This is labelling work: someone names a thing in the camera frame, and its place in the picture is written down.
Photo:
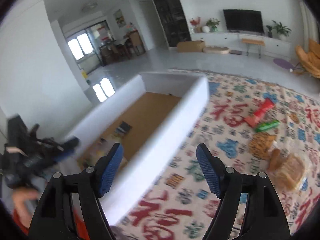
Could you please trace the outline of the person's hand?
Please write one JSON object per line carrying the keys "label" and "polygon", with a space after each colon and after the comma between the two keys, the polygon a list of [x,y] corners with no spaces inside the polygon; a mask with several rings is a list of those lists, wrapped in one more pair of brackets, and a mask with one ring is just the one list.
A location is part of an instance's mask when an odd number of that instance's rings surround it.
{"label": "person's hand", "polygon": [[39,192],[35,189],[19,188],[13,191],[12,200],[15,209],[21,218],[31,218],[31,212],[25,205],[28,200],[35,200],[39,196]]}

